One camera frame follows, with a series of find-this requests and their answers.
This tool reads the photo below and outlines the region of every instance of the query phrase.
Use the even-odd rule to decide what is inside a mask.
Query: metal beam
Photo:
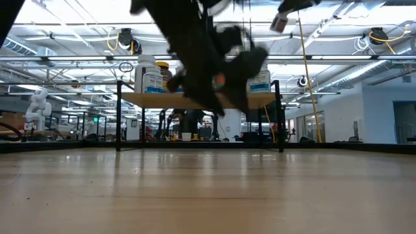
[[[400,77],[402,77],[402,76],[404,76],[404,75],[413,74],[413,73],[415,73],[415,72],[416,72],[416,68],[414,68],[414,69],[412,69],[412,70],[406,70],[406,71],[403,71],[403,72],[401,72],[401,73],[399,73],[399,74],[392,75],[392,76],[389,76],[389,77],[386,77],[386,78],[380,79],[380,80],[378,80],[378,81],[371,82],[371,83],[369,83],[368,85],[369,85],[369,86],[379,85],[379,84],[382,84],[382,83],[384,83],[384,82],[388,82],[388,81],[391,81],[391,80],[393,80],[393,79],[400,78]]]

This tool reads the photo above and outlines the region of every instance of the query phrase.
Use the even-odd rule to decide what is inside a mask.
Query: white robot
[[[26,110],[25,118],[25,130],[31,130],[35,128],[33,125],[33,121],[37,120],[38,125],[35,128],[38,131],[45,130],[45,116],[50,116],[52,113],[52,106],[49,102],[46,101],[46,97],[48,96],[47,91],[45,90],[36,90],[34,94],[31,96],[31,105]]]

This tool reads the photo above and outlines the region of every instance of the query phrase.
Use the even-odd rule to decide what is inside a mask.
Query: cable
[[[227,135],[226,135],[226,132],[222,129],[222,126],[221,126],[221,122],[218,120],[218,124],[219,124],[219,126],[220,126],[220,128],[221,128],[221,130],[222,130],[222,133],[224,134],[224,136],[227,138]]]
[[[304,62],[305,62],[305,70],[306,70],[307,87],[309,89],[309,93],[311,94],[311,101],[312,101],[312,106],[313,106],[313,114],[315,115],[315,123],[317,124],[318,142],[319,143],[322,143],[322,138],[320,136],[320,127],[319,127],[319,121],[318,121],[317,107],[315,105],[315,100],[313,99],[312,87],[311,87],[311,79],[309,78],[309,72],[307,70],[306,50],[305,50],[305,43],[304,43],[304,32],[302,30],[302,22],[300,21],[299,11],[298,11],[298,19],[299,19],[300,38],[302,40],[302,49],[303,49],[303,52],[304,52]]]
[[[110,41],[109,41],[109,39],[110,39],[110,33],[111,33],[111,31],[109,31],[109,34],[108,34],[108,36],[107,36],[107,46],[111,49],[111,50],[116,50],[117,48],[118,48],[118,35],[119,35],[119,32],[117,32],[117,39],[116,39],[116,47],[111,47],[111,45],[110,45]]]
[[[267,108],[266,106],[264,106],[265,111],[266,111],[266,117],[267,117],[267,121],[268,121],[268,126],[270,128],[270,131],[272,132],[272,136],[273,136],[273,143],[275,143],[275,137],[274,137],[274,131],[273,131],[273,127],[272,127],[272,123],[270,122],[270,118],[268,117],[268,113],[267,113]]]
[[[408,26],[404,26],[404,31],[403,31],[402,36],[399,36],[398,38],[394,38],[394,39],[390,39],[390,40],[382,40],[382,39],[375,38],[375,37],[371,36],[373,34],[373,32],[370,32],[369,37],[371,39],[376,40],[376,41],[379,41],[379,42],[394,42],[394,41],[396,41],[398,39],[401,39],[404,35],[406,35],[406,30],[407,29],[408,29]]]
[[[407,26],[405,26],[404,27],[404,29],[405,29],[405,32],[403,33],[403,35],[406,33],[406,29],[407,29],[408,27]],[[379,42],[384,42],[384,41],[386,41],[386,40],[381,40],[381,39],[377,39],[377,38],[373,38],[374,40],[377,40],[377,41],[379,41]],[[396,51],[391,47],[391,45],[390,45],[390,43],[389,42],[385,42],[385,44],[388,46],[388,48],[390,49],[390,51],[392,52],[392,54],[394,54],[394,55],[396,55]],[[412,70],[411,69],[409,69],[403,62],[401,62],[402,63],[402,65],[403,65],[403,67],[404,67],[404,69],[406,69],[406,71],[408,71],[409,73],[410,73],[410,75],[411,76],[414,76],[414,77],[416,77],[416,75],[415,74],[413,74],[413,72],[412,72]]]
[[[11,141],[11,142],[17,142],[19,140],[21,140],[22,134],[19,130],[17,130],[15,127],[8,125],[7,123],[2,123],[0,122],[0,126],[6,127],[8,129],[10,129],[11,131],[13,131],[13,133],[15,133],[17,135],[17,137],[9,137],[9,136],[3,136],[0,135],[0,139],[1,140],[7,140],[7,141]]]

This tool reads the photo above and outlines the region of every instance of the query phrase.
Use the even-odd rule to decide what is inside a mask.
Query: white ceiling fixture
[[[48,57],[51,61],[73,61],[73,60],[106,60],[105,56],[90,56],[90,57]]]
[[[20,88],[26,88],[28,90],[40,90],[40,89],[42,89],[42,88],[40,88],[37,85],[30,85],[30,84],[21,84],[21,85],[18,85],[18,87],[20,87]]]

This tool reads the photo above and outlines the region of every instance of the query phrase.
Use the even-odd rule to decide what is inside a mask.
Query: window
[[[315,115],[314,114],[308,114],[305,115],[305,131],[304,135],[312,138],[315,142],[318,142],[318,129],[317,129],[317,123],[315,121]],[[318,112],[318,124],[320,129],[320,137],[322,139],[322,142],[325,142],[325,115],[324,112]]]

